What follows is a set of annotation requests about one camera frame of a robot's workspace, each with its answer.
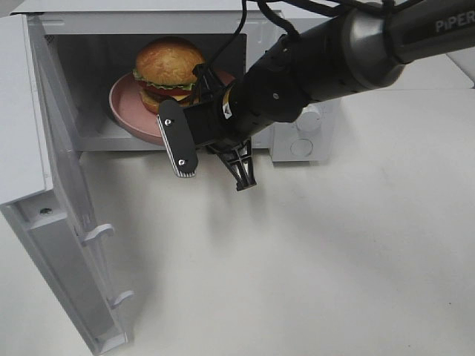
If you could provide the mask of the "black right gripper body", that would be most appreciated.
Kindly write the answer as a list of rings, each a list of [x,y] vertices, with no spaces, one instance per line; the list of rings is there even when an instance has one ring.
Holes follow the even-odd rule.
[[[197,147],[234,148],[256,133],[256,95],[245,85],[202,91],[200,101],[183,109]]]

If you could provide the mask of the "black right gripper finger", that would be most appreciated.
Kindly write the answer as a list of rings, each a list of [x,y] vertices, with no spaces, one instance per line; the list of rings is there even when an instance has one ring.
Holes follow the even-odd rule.
[[[252,140],[243,140],[234,147],[212,144],[206,147],[210,154],[217,155],[236,182],[236,191],[254,187],[255,180]]]
[[[191,93],[192,104],[210,101],[226,88],[218,74],[206,64],[198,64],[193,74],[197,77],[197,81]]]

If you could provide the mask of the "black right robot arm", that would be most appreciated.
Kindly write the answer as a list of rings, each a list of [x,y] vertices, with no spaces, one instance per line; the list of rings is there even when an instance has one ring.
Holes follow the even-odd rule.
[[[260,12],[283,34],[242,79],[212,87],[207,62],[197,66],[198,94],[211,100],[186,109],[189,145],[220,157],[237,188],[255,184],[250,139],[276,122],[294,122],[309,104],[392,85],[419,59],[474,45],[472,1],[333,1],[294,6],[326,17],[304,32],[268,1]]]

